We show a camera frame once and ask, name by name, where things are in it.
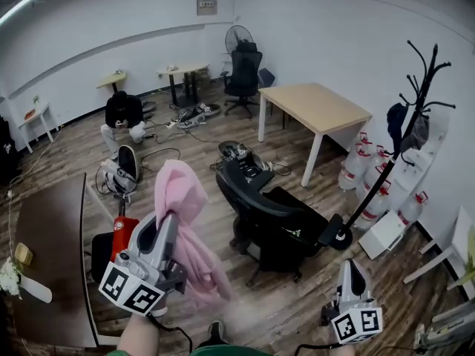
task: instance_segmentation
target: black office chair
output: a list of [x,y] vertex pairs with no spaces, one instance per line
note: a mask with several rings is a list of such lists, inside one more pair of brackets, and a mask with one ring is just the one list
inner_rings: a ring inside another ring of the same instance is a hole
[[236,159],[223,161],[216,182],[237,213],[230,246],[258,261],[247,286],[254,285],[261,271],[294,273],[297,283],[300,264],[329,245],[343,225],[339,215],[328,222],[280,187],[260,194],[247,182]]
[[251,119],[251,111],[248,105],[258,105],[256,102],[250,102],[249,98],[254,96],[259,89],[258,69],[262,60],[262,53],[255,52],[240,52],[233,51],[231,53],[232,59],[232,75],[229,83],[227,82],[227,71],[221,73],[224,77],[224,92],[231,96],[237,96],[238,99],[227,99],[224,105],[228,102],[234,103],[232,107],[228,108],[225,115],[236,107],[244,107]]

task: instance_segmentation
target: small table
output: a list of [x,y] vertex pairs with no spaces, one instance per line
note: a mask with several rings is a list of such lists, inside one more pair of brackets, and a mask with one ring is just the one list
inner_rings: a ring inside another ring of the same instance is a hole
[[106,76],[105,78],[102,78],[101,81],[99,82],[99,85],[96,88],[112,85],[114,92],[117,92],[116,83],[120,82],[121,80],[124,80],[125,78],[127,78],[127,73],[125,71],[121,73],[114,73],[112,75]]
[[[51,136],[51,133],[48,129],[48,126],[46,124],[46,121],[45,121],[45,118],[43,117],[43,113],[45,113],[45,111],[47,109],[49,109],[50,107],[50,103],[49,102],[45,102],[45,103],[39,103],[38,106],[35,107],[36,111],[35,113],[28,117],[28,119],[26,119],[25,121],[23,121],[22,124],[20,124],[18,126],[18,129],[20,130],[20,132],[22,133],[22,137],[23,137],[23,140],[24,140],[24,143],[26,144],[28,150],[30,153],[33,153],[33,149],[30,147],[30,144],[28,143],[28,138],[27,138],[27,134],[26,134],[26,130],[25,130],[25,125],[26,124],[30,124],[33,120],[36,120],[38,118],[41,119],[42,121],[42,124],[43,124],[43,127],[45,128],[45,131],[46,131],[46,134],[47,136],[49,137],[50,141],[53,142],[53,137]],[[58,123],[56,122],[56,119],[54,118],[53,114],[51,114],[51,119],[53,119],[53,122],[54,122],[54,126],[56,127],[56,131],[59,131],[59,126],[58,126]],[[38,142],[38,136],[35,134],[35,139],[36,141]]]
[[19,337],[37,343],[76,348],[117,345],[118,337],[97,333],[89,303],[82,244],[82,208],[85,193],[111,228],[114,218],[86,183],[86,174],[61,181],[22,201],[15,241],[24,243],[33,260],[23,273],[53,293],[44,303],[22,292],[13,300]]
[[259,141],[264,140],[267,101],[274,103],[315,133],[301,182],[304,187],[309,183],[324,134],[366,122],[371,117],[363,108],[318,83],[261,88],[259,92]]
[[[171,100],[173,104],[178,108],[190,107],[196,105],[199,102],[197,90],[196,90],[196,78],[195,72],[207,68],[208,63],[190,63],[184,65],[178,65],[178,69],[173,71],[168,70],[157,70],[157,74],[165,74],[170,78],[170,90],[171,90]],[[176,74],[185,74],[185,96],[181,96],[177,99],[177,92],[175,90],[174,75]],[[191,74],[191,89],[193,90],[193,97],[190,96],[190,87],[189,87],[189,77],[188,74]]]

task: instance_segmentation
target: brown table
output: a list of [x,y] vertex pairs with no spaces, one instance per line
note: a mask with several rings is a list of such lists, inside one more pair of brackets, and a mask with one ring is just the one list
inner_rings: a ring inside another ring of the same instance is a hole
[[261,88],[259,92],[259,141],[264,140],[267,101],[274,103],[315,133],[302,177],[301,184],[304,187],[308,185],[324,134],[364,123],[371,117],[363,108],[318,83]]
[[97,334],[86,286],[82,244],[85,192],[114,224],[86,174],[71,177],[24,199],[15,241],[33,252],[24,275],[51,289],[53,300],[43,303],[23,291],[13,301],[16,331],[37,343],[70,347],[117,344],[116,337]]

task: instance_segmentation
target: pink towel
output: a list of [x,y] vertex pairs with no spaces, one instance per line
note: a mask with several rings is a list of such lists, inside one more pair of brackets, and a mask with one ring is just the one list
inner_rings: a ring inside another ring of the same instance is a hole
[[177,214],[179,225],[173,258],[188,272],[186,293],[205,305],[232,298],[231,284],[221,261],[191,229],[207,202],[200,180],[187,164],[175,159],[165,162],[155,182],[157,225],[168,211]]

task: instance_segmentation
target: chair armrest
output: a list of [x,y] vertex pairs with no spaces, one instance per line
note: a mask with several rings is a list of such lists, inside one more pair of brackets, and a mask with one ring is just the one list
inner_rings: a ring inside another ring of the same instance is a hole
[[228,85],[228,79],[226,78],[227,75],[229,74],[229,71],[223,71],[220,76],[223,77],[223,81],[224,81],[224,85],[227,86]]
[[336,238],[336,235],[342,228],[343,218],[338,214],[334,214],[328,222],[327,227],[318,237],[318,242],[322,244],[322,246],[328,246]]

